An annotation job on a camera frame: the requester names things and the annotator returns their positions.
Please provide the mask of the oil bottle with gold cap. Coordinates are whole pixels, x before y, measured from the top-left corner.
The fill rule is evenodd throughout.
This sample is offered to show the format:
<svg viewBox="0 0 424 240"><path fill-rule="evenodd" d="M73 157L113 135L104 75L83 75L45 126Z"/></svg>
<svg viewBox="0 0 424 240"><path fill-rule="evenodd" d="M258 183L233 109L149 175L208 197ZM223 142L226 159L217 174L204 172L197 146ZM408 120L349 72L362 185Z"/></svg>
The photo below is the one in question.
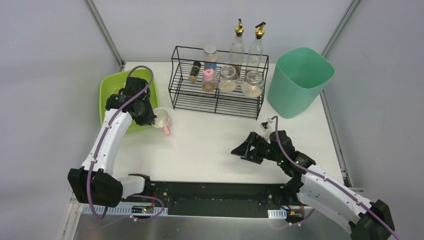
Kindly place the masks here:
<svg viewBox="0 0 424 240"><path fill-rule="evenodd" d="M241 18L238 19L238 24L234 31L235 37L230 44L228 63L234 67L236 74L239 76L245 51L245 44L243 42L244 27Z"/></svg>

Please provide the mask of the pink lid spice jar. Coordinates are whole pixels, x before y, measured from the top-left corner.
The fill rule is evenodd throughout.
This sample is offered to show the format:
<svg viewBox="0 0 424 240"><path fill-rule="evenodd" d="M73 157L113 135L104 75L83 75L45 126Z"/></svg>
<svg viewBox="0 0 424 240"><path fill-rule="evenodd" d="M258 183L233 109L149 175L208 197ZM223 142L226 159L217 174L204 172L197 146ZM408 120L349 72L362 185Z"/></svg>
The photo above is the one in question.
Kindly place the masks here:
<svg viewBox="0 0 424 240"><path fill-rule="evenodd" d="M211 67L206 67L202 72L201 88L205 92L212 92L216 87L215 70Z"/></svg>

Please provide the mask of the black lid spice jar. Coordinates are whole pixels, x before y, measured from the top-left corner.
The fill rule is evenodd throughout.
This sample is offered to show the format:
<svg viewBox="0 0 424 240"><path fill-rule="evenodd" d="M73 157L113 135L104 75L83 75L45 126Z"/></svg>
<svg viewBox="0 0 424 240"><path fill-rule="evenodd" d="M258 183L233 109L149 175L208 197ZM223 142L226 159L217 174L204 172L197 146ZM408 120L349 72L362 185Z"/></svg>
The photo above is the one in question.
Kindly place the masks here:
<svg viewBox="0 0 424 240"><path fill-rule="evenodd" d="M194 61L190 70L190 74L188 77L188 81L190 83L196 83L198 79L198 74L202 67L202 63L200 61Z"/></svg>

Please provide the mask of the oil bottle with black spout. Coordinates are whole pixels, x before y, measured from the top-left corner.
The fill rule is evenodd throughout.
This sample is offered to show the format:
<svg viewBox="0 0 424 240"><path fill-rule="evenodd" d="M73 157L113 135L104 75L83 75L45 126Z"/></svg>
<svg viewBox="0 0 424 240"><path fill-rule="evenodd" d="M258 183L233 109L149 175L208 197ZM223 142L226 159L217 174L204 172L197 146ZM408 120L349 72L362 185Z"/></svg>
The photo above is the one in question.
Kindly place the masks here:
<svg viewBox="0 0 424 240"><path fill-rule="evenodd" d="M263 55L263 43L262 37L265 34L264 26L266 22L263 21L257 26L255 26L255 39L249 46L248 56L247 56L247 67L245 73L251 71L257 71L261 62Z"/></svg>

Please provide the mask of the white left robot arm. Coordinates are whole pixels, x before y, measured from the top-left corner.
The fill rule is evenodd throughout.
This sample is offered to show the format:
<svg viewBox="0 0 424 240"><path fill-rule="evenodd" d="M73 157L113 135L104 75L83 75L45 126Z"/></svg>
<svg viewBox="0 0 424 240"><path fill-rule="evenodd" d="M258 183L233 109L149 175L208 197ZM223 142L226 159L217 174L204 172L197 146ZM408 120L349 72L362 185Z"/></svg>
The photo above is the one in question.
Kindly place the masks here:
<svg viewBox="0 0 424 240"><path fill-rule="evenodd" d="M70 169L67 175L79 203L113 208L122 199L144 191L147 176L130 173L114 178L113 170L130 125L147 126L155 121L149 85L146 79L129 76L124 88L107 98L103 123L90 153L80 168Z"/></svg>

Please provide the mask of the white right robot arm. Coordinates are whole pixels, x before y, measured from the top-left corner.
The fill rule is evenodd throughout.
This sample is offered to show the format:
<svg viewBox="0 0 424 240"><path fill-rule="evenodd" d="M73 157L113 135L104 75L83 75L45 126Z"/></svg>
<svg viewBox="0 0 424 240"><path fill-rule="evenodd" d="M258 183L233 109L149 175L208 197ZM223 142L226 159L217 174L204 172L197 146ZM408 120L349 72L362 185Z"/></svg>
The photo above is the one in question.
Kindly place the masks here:
<svg viewBox="0 0 424 240"><path fill-rule="evenodd" d="M339 224L353 240L387 240L395 230L389 206L350 190L329 176L316 162L293 146L284 130L269 138L250 132L232 155L256 164L270 160L291 179L275 194L275 203L308 205Z"/></svg>

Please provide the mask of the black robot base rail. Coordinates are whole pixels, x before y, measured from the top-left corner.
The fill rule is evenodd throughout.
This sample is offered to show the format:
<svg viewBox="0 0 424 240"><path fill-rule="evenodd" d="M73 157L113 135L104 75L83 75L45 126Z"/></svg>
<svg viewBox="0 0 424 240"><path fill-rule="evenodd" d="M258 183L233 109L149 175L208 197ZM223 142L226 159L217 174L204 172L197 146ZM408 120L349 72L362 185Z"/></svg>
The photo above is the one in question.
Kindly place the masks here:
<svg viewBox="0 0 424 240"><path fill-rule="evenodd" d="M162 200L173 216L269 218L277 211L296 223L307 215L282 184L153 181L144 193Z"/></svg>

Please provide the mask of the glass jar with beige powder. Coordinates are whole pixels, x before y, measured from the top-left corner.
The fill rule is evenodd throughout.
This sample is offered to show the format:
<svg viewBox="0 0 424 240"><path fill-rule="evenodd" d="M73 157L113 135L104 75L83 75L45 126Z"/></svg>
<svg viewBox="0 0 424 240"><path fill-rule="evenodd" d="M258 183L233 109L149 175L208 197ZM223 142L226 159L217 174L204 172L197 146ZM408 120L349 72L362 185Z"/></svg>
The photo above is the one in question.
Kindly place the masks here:
<svg viewBox="0 0 424 240"><path fill-rule="evenodd" d="M233 92L238 86L238 73L232 65L224 65L218 71L217 86L221 92Z"/></svg>

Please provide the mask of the glass jar with metal ring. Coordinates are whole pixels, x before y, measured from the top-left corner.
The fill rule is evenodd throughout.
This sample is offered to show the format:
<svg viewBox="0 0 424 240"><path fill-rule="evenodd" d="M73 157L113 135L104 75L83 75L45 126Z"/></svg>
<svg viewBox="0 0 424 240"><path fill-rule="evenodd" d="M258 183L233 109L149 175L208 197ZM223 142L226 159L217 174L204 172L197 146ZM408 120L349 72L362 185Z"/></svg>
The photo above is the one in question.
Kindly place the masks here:
<svg viewBox="0 0 424 240"><path fill-rule="evenodd" d="M241 92L248 98L257 98L262 95L264 91L264 79L263 75L258 71L248 71L242 82Z"/></svg>

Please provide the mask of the pink cup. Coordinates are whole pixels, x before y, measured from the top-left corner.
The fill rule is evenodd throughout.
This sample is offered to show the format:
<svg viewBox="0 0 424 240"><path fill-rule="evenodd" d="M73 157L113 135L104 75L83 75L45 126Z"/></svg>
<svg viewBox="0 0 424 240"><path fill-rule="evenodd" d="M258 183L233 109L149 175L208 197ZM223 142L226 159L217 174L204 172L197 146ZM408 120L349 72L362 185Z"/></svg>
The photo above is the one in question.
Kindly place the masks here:
<svg viewBox="0 0 424 240"><path fill-rule="evenodd" d="M157 107L153 109L153 113L156 118L154 119L154 122L151 125L154 128L162 129L168 137L171 136L173 120L169 112L162 107Z"/></svg>

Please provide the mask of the silver lid pellet jar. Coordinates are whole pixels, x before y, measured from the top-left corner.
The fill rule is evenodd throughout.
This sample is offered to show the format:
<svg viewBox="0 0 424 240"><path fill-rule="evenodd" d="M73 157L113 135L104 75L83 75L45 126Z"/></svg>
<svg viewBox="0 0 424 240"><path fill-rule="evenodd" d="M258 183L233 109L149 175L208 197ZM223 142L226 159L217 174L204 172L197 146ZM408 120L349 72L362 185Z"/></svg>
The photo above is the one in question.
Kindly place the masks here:
<svg viewBox="0 0 424 240"><path fill-rule="evenodd" d="M203 48L204 52L204 67L217 69L217 47L214 44L207 44Z"/></svg>

